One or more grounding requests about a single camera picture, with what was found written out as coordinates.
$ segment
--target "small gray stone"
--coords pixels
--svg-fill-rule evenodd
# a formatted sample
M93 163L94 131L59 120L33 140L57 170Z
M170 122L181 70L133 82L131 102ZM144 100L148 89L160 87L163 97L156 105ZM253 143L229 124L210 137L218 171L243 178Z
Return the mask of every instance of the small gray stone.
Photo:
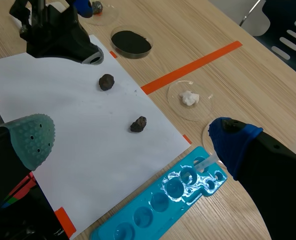
M99 79L99 86L103 91L107 91L114 85L114 78L110 74L105 74Z
M140 133L143 131L144 127L147 125L147 118L144 116L139 117L135 122L130 126L130 130L134 133Z
M99 1L92 2L93 15L102 13L102 10L103 10L103 5L101 2L99 2Z

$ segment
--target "blue plastic palette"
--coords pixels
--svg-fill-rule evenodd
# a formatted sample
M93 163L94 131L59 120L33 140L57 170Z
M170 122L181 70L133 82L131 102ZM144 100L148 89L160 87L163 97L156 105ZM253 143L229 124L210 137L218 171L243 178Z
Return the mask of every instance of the blue plastic palette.
M159 239L200 197L211 196L227 180L216 163L195 171L208 156L202 147L194 149L93 231L90 240Z

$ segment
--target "chair leg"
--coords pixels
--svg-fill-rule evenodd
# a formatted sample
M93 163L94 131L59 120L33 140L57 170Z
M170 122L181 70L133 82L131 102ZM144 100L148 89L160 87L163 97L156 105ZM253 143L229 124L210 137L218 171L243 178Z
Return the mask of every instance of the chair leg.
M243 20L240 22L239 26L241 27L242 24L245 22L245 20L248 18L248 16L252 13L252 11L256 8L256 6L259 4L259 2L261 2L261 0L258 0L256 2L256 4L254 4L254 6L251 8L251 10L249 11L249 13L243 18Z

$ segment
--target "blue object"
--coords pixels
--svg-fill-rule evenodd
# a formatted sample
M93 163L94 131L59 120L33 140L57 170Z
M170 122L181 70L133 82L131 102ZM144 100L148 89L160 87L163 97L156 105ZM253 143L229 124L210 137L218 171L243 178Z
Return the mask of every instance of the blue object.
M93 9L89 0L75 0L73 5L76 7L80 16L84 18L92 17Z
M227 167L233 179L237 180L238 171L248 146L263 131L263 128L245 124L242 129L236 132L227 131L228 128L225 128L223 122L229 123L229 120L231 120L229 117L215 119L209 126L209 135L218 157Z
M196 172L209 155L197 147L144 192L92 232L90 240L159 239L200 197L214 194L227 180L216 164Z

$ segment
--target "light wood surface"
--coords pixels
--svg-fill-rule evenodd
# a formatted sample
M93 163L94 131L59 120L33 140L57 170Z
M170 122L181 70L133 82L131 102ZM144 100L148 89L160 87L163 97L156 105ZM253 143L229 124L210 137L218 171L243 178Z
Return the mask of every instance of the light wood surface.
M154 46L148 57L117 59L141 86L233 41L238 40L243 46L182 78L198 82L214 94L214 110L201 121L185 120L170 109L166 98L169 86L149 95L176 128L190 138L192 146L76 240L88 239L94 228L176 161L202 145L203 128L213 118L228 116L261 126L286 146L296 140L296 72L207 0L109 2L120 11L118 21L108 26L81 22L88 33L95 34L108 49L112 49L110 33L119 25L136 25L150 33ZM0 58L25 51L25 42L8 14L11 4L12 0L0 0ZM265 240L270 236L251 198L230 177L212 197L198 200L162 239Z

